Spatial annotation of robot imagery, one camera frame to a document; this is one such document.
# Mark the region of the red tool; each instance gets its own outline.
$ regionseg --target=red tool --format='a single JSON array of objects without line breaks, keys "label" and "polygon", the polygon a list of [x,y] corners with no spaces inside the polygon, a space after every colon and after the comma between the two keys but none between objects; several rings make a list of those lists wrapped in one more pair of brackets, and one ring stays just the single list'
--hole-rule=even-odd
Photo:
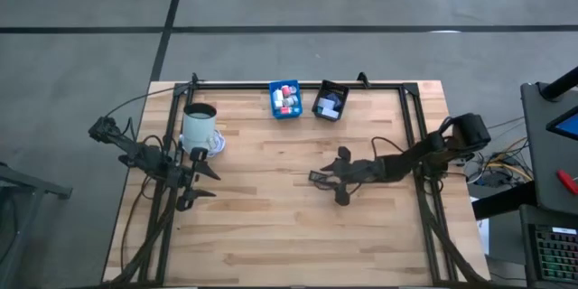
[{"label": "red tool", "polygon": [[558,176],[558,180],[562,182],[562,184],[566,187],[566,189],[568,189],[568,191],[570,191],[574,195],[578,194],[578,184],[576,184],[572,176],[570,176],[567,172],[563,170],[558,170],[558,172],[556,172],[556,175]]}]

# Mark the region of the computer monitor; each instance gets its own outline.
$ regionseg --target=computer monitor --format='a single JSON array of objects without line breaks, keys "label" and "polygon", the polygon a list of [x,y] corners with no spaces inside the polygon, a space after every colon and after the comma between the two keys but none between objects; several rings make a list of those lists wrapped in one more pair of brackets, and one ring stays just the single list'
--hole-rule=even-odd
[{"label": "computer monitor", "polygon": [[578,106],[548,123],[546,130],[578,140]]}]

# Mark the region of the black bin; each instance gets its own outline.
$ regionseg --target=black bin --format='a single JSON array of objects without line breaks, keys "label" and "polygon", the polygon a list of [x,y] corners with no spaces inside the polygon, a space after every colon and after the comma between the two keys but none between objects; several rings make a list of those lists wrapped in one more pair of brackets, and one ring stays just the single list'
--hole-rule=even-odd
[{"label": "black bin", "polygon": [[[339,109],[337,108],[334,109],[336,112],[339,113],[337,117],[325,116],[324,114],[321,114],[317,110],[319,99],[326,98],[331,93],[337,95],[338,99],[341,101],[341,106],[339,107]],[[347,96],[349,95],[349,93],[350,89],[348,87],[345,87],[343,85],[337,84],[329,80],[322,81],[322,86],[319,88],[317,98],[315,98],[315,101],[313,102],[312,112],[315,114],[316,117],[325,118],[333,122],[339,120],[341,118],[341,114],[343,114],[343,109],[345,108],[345,102],[347,101]]]}]

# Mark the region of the keyboard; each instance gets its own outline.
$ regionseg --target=keyboard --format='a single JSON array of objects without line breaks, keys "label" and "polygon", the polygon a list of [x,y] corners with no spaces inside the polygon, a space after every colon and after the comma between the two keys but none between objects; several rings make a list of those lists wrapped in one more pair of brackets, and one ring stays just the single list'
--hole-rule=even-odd
[{"label": "keyboard", "polygon": [[578,230],[530,225],[530,233],[538,277],[578,284]]}]

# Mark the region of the desk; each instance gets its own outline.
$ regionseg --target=desk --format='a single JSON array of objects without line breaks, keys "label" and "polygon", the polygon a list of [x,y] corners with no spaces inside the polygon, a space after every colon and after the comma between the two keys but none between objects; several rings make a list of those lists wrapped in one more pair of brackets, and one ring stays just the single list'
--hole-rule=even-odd
[{"label": "desk", "polygon": [[[150,91],[172,85],[154,82]],[[448,115],[442,84],[420,81],[419,89],[427,128],[434,130]],[[369,140],[375,135],[407,148],[397,93],[352,90],[336,123],[314,117],[310,107],[315,95],[303,90],[303,114],[278,121],[265,90],[194,92],[193,101],[217,109],[217,129],[227,147],[209,159],[221,181],[201,176],[196,185],[217,197],[196,200],[192,210],[175,214],[166,285],[431,283],[411,175],[397,183],[362,186],[348,207],[338,206],[332,192],[307,181],[310,170],[333,161],[340,145],[351,150],[352,159],[373,158]],[[164,134],[170,102],[171,92],[146,100],[139,139]],[[378,154],[396,154],[385,142],[377,145]],[[104,280],[120,272],[121,237],[144,177],[137,169],[128,174]],[[147,194],[152,190],[151,184]],[[476,271],[489,278],[463,178],[446,178],[442,196],[452,240]],[[149,210],[150,201],[141,200],[126,237],[125,261],[142,243]],[[441,245],[436,248],[443,267]]]}]

